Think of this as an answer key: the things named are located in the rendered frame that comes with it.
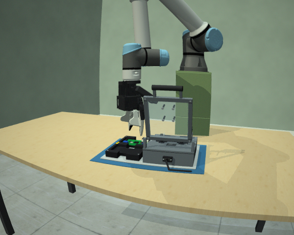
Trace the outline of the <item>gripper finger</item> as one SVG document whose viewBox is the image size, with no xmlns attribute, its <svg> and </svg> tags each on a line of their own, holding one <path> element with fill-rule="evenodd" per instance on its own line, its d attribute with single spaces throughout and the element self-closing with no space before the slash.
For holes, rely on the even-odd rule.
<svg viewBox="0 0 294 235">
<path fill-rule="evenodd" d="M 133 110 L 134 111 L 134 110 Z M 121 117 L 121 121 L 128 122 L 128 129 L 131 130 L 133 125 L 130 125 L 129 120 L 133 118 L 133 111 L 126 111 L 125 115 Z"/>
<path fill-rule="evenodd" d="M 138 110 L 137 111 L 135 110 L 133 112 L 133 118 L 130 119 L 130 121 L 129 121 L 130 125 L 140 127 L 140 136 L 142 136 L 142 134 L 143 134 L 144 120 L 145 120 L 144 105 L 143 105 L 143 101 L 140 101 L 140 105 L 138 107 Z"/>
</svg>

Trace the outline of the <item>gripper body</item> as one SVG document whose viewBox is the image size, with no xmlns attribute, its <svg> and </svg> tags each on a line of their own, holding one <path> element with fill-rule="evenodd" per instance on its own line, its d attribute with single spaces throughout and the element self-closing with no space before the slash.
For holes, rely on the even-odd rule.
<svg viewBox="0 0 294 235">
<path fill-rule="evenodd" d="M 136 84 L 141 81 L 119 81 L 119 95 L 117 96 L 117 108 L 123 111 L 138 110 L 140 101 L 143 101 L 141 94 L 135 91 Z"/>
</svg>

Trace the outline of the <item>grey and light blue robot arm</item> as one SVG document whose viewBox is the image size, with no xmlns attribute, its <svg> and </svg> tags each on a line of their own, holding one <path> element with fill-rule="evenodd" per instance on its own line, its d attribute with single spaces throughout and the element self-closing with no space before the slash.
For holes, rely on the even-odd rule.
<svg viewBox="0 0 294 235">
<path fill-rule="evenodd" d="M 123 46 L 122 79 L 137 81 L 141 79 L 141 67 L 166 66 L 170 57 L 166 50 L 151 49 L 148 0 L 129 1 L 132 3 L 135 43 Z M 222 33 L 207 22 L 203 22 L 184 0 L 159 1 L 187 28 L 182 36 L 183 59 L 180 70 L 207 72 L 204 52 L 218 51 L 222 47 Z"/>
</svg>

